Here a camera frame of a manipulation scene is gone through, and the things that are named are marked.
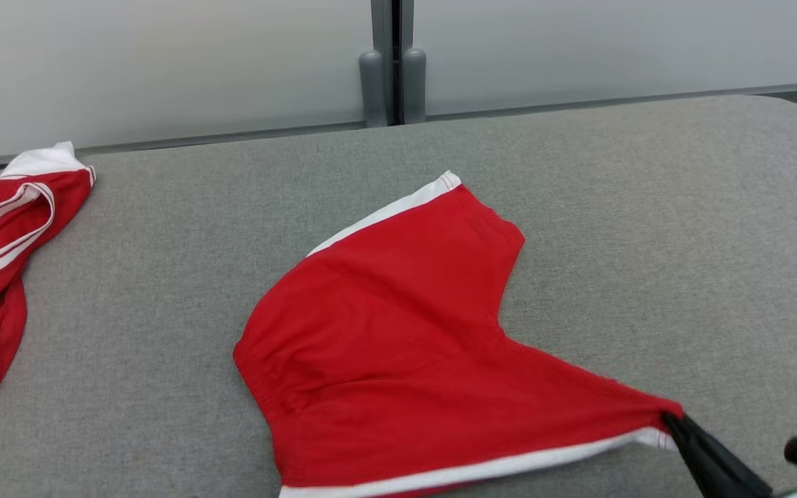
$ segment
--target gray fabric surface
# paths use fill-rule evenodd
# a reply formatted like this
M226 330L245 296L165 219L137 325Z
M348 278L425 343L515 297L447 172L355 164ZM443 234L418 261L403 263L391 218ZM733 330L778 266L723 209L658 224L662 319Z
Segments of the gray fabric surface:
M0 495L275 496L231 352L307 251L446 169L527 245L521 342L679 400L778 488L797 434L797 105L721 97L84 158L85 208L26 271ZM629 447L471 496L696 496Z

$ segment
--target red garment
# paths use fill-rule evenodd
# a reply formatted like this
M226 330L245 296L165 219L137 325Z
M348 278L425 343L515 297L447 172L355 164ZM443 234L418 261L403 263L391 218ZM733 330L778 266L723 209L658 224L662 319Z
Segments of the red garment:
M69 223L95 179L69 142L23 152L0 175L0 382L23 336L26 261Z
M630 441L673 448L660 414L679 404L505 335L523 243L448 172L263 296L234 359L272 431L282 497L443 488Z

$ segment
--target red shorts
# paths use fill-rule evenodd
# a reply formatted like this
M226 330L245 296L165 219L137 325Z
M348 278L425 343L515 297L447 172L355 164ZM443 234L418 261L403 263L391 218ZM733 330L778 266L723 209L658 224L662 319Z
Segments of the red shorts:
M263 296L234 359L281 496L375 496L673 448L671 400L508 338L524 237L452 173L326 241Z

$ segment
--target red and white clothing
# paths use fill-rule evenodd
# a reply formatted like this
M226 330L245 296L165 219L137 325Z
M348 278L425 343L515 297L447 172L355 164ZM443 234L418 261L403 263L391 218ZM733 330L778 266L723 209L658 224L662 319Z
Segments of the red and white clothing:
M20 281L26 261L69 223L95 179L94 168L76 160L70 142L23 152L0 175L0 382L26 322Z
M508 338L524 237L451 172L327 240L256 305L234 359L281 496L426 494L638 441L682 407Z

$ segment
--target white panel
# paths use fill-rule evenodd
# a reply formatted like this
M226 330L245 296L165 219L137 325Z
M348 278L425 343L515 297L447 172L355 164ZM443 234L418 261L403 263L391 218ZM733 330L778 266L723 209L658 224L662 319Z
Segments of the white panel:
M358 0L0 0L0 155L362 120Z
M417 0L429 116L797 84L797 0Z

